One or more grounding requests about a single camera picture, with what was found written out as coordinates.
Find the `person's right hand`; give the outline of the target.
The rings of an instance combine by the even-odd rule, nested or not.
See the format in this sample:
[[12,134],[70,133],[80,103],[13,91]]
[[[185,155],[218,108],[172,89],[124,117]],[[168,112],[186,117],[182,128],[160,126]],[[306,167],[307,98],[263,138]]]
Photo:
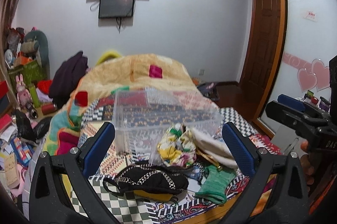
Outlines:
[[305,153],[300,158],[300,163],[306,178],[307,190],[310,191],[310,187],[314,183],[315,167],[319,164],[322,155],[320,153],[311,152],[307,140],[301,143],[300,148]]

